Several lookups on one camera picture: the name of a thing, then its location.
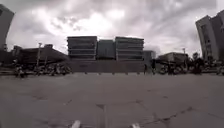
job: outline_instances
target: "paved ground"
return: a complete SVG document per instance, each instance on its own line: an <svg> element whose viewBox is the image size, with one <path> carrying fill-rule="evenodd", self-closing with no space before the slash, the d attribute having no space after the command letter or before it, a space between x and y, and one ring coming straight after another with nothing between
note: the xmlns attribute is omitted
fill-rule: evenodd
<svg viewBox="0 0 224 128"><path fill-rule="evenodd" d="M73 74L0 78L2 128L223 128L224 77Z"/></svg>

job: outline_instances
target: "pavement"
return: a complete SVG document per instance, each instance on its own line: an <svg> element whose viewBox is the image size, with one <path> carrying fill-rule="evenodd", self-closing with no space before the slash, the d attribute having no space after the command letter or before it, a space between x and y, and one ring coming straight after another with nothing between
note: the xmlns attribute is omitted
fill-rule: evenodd
<svg viewBox="0 0 224 128"><path fill-rule="evenodd" d="M216 75L0 76L1 128L223 128Z"/></svg>

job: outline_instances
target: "lamp post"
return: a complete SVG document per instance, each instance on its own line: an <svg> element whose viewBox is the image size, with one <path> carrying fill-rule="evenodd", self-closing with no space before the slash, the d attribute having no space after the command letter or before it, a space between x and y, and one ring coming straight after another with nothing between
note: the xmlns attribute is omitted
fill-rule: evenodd
<svg viewBox="0 0 224 128"><path fill-rule="evenodd" d="M183 52L184 52L184 56L185 56L185 55L186 55L186 49L183 48L182 50L183 50ZM186 61L187 61L187 56L184 57L184 67L185 67L185 68L187 68L187 62L186 62Z"/></svg>
<svg viewBox="0 0 224 128"><path fill-rule="evenodd" d="M38 52L37 52L37 68L39 67L41 45L42 43L39 43Z"/></svg>

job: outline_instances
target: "cloudy sky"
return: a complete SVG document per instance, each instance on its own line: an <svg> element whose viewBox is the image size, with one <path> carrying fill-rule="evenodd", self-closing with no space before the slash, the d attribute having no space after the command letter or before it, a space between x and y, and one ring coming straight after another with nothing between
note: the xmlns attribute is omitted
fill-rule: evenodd
<svg viewBox="0 0 224 128"><path fill-rule="evenodd" d="M0 0L16 12L9 47L54 44L66 53L67 36L133 36L158 54L200 52L195 21L222 8L215 0Z"/></svg>

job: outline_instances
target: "tall building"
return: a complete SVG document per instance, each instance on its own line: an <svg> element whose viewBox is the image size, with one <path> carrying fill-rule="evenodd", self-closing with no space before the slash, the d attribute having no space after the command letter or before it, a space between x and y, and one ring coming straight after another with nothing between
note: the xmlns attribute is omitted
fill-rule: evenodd
<svg viewBox="0 0 224 128"><path fill-rule="evenodd" d="M116 46L113 40L99 40L97 43L98 60L116 60Z"/></svg>
<svg viewBox="0 0 224 128"><path fill-rule="evenodd" d="M205 16L196 22L203 59L224 60L224 11L215 17Z"/></svg>
<svg viewBox="0 0 224 128"><path fill-rule="evenodd" d="M116 37L117 60L143 60L144 39Z"/></svg>
<svg viewBox="0 0 224 128"><path fill-rule="evenodd" d="M0 50L6 49L6 38L14 13L0 4Z"/></svg>
<svg viewBox="0 0 224 128"><path fill-rule="evenodd" d="M68 37L68 55L74 60L95 60L97 37L77 36Z"/></svg>

